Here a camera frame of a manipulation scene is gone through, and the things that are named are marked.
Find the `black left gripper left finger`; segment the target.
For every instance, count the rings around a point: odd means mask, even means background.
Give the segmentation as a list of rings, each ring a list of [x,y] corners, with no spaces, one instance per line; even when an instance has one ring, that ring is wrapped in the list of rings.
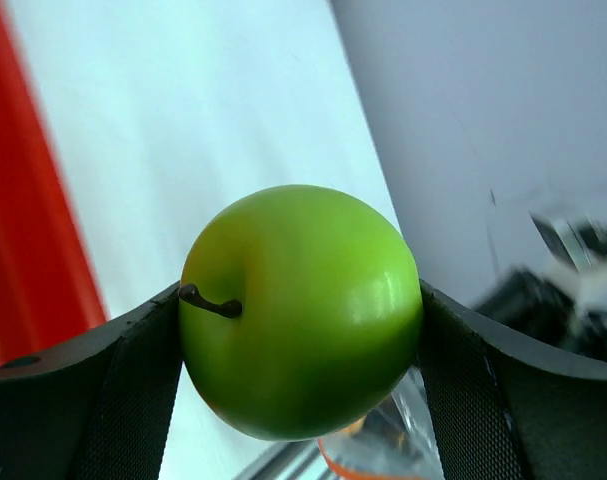
[[[170,286],[0,368],[0,479],[156,479],[182,365]]]

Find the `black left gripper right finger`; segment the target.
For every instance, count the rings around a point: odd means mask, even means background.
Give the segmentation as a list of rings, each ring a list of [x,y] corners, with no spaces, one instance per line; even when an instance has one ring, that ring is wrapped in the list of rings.
[[[418,362],[447,479],[607,479],[607,363],[421,284]]]

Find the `red plastic tray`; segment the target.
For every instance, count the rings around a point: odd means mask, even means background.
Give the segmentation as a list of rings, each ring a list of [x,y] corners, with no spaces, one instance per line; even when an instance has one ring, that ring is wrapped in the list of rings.
[[[0,4],[0,366],[105,321]]]

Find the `green apple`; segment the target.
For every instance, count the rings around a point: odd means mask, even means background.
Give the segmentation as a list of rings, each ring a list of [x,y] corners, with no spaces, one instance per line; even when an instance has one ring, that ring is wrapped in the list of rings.
[[[189,377],[262,440],[302,440],[376,407],[414,361],[423,302],[398,230],[347,193],[268,188],[218,213],[178,289]]]

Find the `clear zip top bag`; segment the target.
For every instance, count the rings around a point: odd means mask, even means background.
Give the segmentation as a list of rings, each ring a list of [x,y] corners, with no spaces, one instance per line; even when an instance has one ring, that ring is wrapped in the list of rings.
[[[341,479],[444,477],[423,377],[415,367],[376,408],[317,443]]]

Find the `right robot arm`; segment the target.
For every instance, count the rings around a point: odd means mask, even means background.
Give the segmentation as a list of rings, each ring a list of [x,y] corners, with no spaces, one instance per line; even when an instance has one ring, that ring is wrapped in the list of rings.
[[[607,223],[587,215],[532,212],[551,255],[542,273],[511,270],[472,308],[547,345],[607,363]]]

